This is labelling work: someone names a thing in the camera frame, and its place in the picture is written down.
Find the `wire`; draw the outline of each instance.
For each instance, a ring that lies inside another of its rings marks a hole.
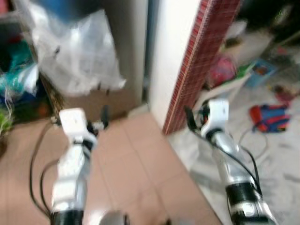
[[[42,143],[42,141],[43,141],[43,138],[44,138],[45,134],[47,133],[47,131],[48,131],[51,127],[52,127],[51,122],[48,122],[48,123],[44,126],[44,128],[43,128],[43,130],[42,130],[42,132],[41,132],[41,134],[40,134],[40,136],[39,136],[39,138],[38,138],[38,140],[37,140],[36,146],[34,147],[34,150],[33,150],[32,156],[31,156],[31,160],[30,160],[30,169],[29,169],[29,191],[30,191],[30,197],[31,197],[33,203],[35,204],[35,206],[36,206],[36,207],[37,207],[37,208],[38,208],[45,216],[47,216],[49,219],[51,219],[51,214],[50,214],[50,212],[47,211],[47,209],[43,208],[43,206],[41,206],[41,205],[39,204],[39,202],[37,201],[37,199],[36,199],[35,196],[34,196],[33,188],[32,188],[32,174],[33,174],[33,165],[34,165],[34,161],[35,161],[35,159],[36,159],[36,157],[37,157],[38,150],[39,150],[39,148],[40,148],[40,146],[41,146],[41,143]]]
[[[241,144],[242,141],[244,140],[244,137],[246,136],[246,134],[248,134],[248,133],[251,132],[251,131],[253,131],[252,128],[250,128],[250,129],[248,129],[248,130],[246,130],[246,131],[243,132],[243,134],[242,134],[241,137],[240,137],[240,140],[239,140],[238,145],[241,147],[242,150],[244,150],[244,151],[251,157],[251,160],[252,160],[252,163],[253,163],[253,166],[254,166],[255,176],[256,176],[257,182],[258,182],[259,185],[260,185],[259,174],[258,174],[258,170],[257,170],[257,166],[256,166],[255,159],[254,159],[253,155],[251,154],[251,152],[250,152],[246,147],[244,147],[244,146]],[[265,139],[265,141],[266,141],[266,144],[265,144],[265,147],[262,149],[262,152],[257,156],[257,159],[258,159],[261,155],[263,155],[263,154],[265,153],[265,151],[267,150],[267,148],[268,148],[268,138],[266,137],[265,134],[262,133],[262,135],[263,135],[263,137],[264,137],[264,139]]]
[[[216,147],[217,149],[221,150],[221,152],[223,152],[224,154],[226,154],[227,156],[229,156],[231,159],[233,159],[235,162],[237,162],[241,167],[243,167],[247,173],[249,173],[249,175],[252,177],[252,179],[254,180],[254,183],[256,185],[256,188],[257,188],[257,191],[260,195],[262,195],[262,190],[261,190],[261,187],[259,185],[259,182],[257,181],[257,179],[254,177],[254,175],[251,173],[251,171],[238,159],[236,158],[235,156],[233,156],[232,154],[224,151],[220,146],[216,145],[215,143],[213,142],[210,142],[208,141],[207,139],[205,139],[204,137],[202,137],[200,134],[196,133],[195,131],[193,131],[193,134],[196,135],[197,137],[199,137],[201,140],[209,143],[210,145]]]
[[[42,171],[42,173],[41,173],[41,176],[40,176],[40,180],[39,180],[39,192],[40,192],[40,196],[41,196],[41,199],[42,199],[42,202],[43,202],[44,207],[46,208],[46,210],[47,210],[49,213],[51,213],[50,207],[47,205],[46,200],[45,200],[45,197],[44,197],[44,185],[43,185],[43,183],[44,183],[44,177],[45,177],[45,175],[46,175],[46,172],[47,172],[52,166],[56,165],[56,164],[58,163],[58,161],[59,161],[59,159],[56,159],[56,160],[53,160],[53,161],[51,161],[50,163],[48,163],[48,164],[44,167],[44,169],[43,169],[43,171]]]
[[[242,142],[243,142],[243,140],[244,140],[246,134],[248,134],[250,131],[252,132],[253,129],[250,128],[250,129],[248,129],[248,130],[245,130],[245,131],[242,133],[242,135],[240,136],[240,140],[239,140],[238,145],[241,146],[241,147],[244,148],[244,149],[247,149],[247,148],[244,147],[244,146],[242,145]],[[260,157],[268,150],[268,138],[267,138],[266,134],[264,134],[264,133],[260,133],[260,134],[264,137],[265,143],[266,143],[266,144],[265,144],[265,146],[263,147],[263,149],[261,150],[261,153],[260,153],[258,156],[256,156],[256,160],[257,160],[258,158],[260,158]]]

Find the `white marble floor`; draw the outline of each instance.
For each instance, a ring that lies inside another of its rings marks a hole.
[[[236,142],[253,123],[248,109],[256,104],[278,104],[266,88],[241,89],[230,105],[228,131]],[[256,158],[264,200],[281,225],[300,221],[300,99],[289,110],[293,117],[288,130],[280,134],[248,133],[242,145]],[[168,137],[173,149],[225,225],[230,225],[225,189],[221,185],[211,148],[184,129]]]

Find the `tiled floor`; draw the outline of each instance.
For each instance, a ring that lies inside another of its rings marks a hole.
[[[18,127],[8,138],[0,159],[0,224],[49,224],[31,202],[28,187],[30,156],[44,125]],[[60,157],[66,145],[62,130],[51,128],[36,159],[36,195],[45,163]],[[55,176],[53,168],[45,178],[49,203]],[[169,216],[220,224],[149,113],[113,122],[92,153],[84,224],[98,225],[103,214],[116,209],[127,212],[133,225],[158,225]]]

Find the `white wall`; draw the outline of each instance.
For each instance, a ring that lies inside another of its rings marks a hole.
[[[200,0],[158,0],[150,65],[150,110],[162,128]]]

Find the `white plastic bag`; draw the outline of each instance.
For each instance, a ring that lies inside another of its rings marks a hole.
[[[38,66],[36,63],[32,64],[29,68],[23,70],[20,75],[20,79],[24,81],[24,89],[32,95],[37,93],[37,81],[38,81]]]
[[[60,22],[33,3],[28,10],[39,67],[58,91],[75,97],[99,87],[124,87],[104,10],[73,24]]]

